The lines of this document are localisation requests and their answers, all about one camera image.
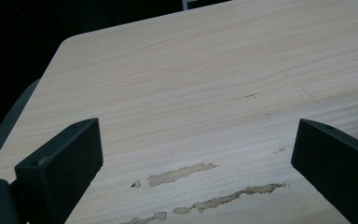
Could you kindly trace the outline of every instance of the clamp jaw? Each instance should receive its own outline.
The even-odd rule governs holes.
[[[358,223],[357,139],[301,119],[292,164],[350,223]]]
[[[70,125],[0,179],[0,224],[64,223],[102,166],[98,119]]]

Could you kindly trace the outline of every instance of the wooden table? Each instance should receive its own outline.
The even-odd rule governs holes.
[[[90,118],[104,165],[67,223],[347,223],[290,159],[302,118],[358,138],[358,1],[227,2],[71,37],[0,178]]]

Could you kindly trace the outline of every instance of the dark background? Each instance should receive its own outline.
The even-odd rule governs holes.
[[[65,38],[181,10],[181,0],[0,0],[0,123]]]

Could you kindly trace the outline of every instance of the wood grain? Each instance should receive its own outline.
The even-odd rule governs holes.
[[[96,117],[103,169],[67,223],[347,223],[290,159],[302,118],[358,138],[358,1],[235,1],[71,37],[2,148],[0,178]],[[200,163],[216,167],[147,184]]]

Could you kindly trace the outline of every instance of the worn patch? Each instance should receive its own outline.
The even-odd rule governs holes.
[[[167,213],[166,212],[157,212],[152,217],[148,217],[148,218],[135,217],[135,218],[131,219],[131,221],[122,222],[121,224],[146,224],[146,223],[148,223],[149,221],[152,221],[152,220],[163,221],[165,219],[167,219]]]
[[[228,196],[212,198],[211,200],[208,200],[203,203],[194,203],[192,206],[190,206],[188,208],[187,207],[175,208],[173,210],[173,212],[175,214],[184,215],[184,214],[191,212],[191,210],[193,208],[197,208],[200,213],[203,213],[203,211],[205,209],[215,208],[215,207],[219,206],[220,204],[232,202],[235,199],[239,198],[242,194],[252,195],[252,194],[256,194],[256,193],[258,193],[258,194],[272,193],[275,189],[284,188],[284,187],[285,187],[284,183],[268,184],[268,185],[261,186],[261,187],[247,187],[243,190],[237,191],[237,192],[230,194]]]
[[[151,175],[147,178],[147,180],[149,181],[150,188],[153,188],[161,184],[174,182],[179,178],[186,177],[198,171],[206,171],[213,169],[214,167],[216,167],[216,165],[212,163],[199,163],[196,165],[183,167],[177,171],[169,171],[162,175]]]

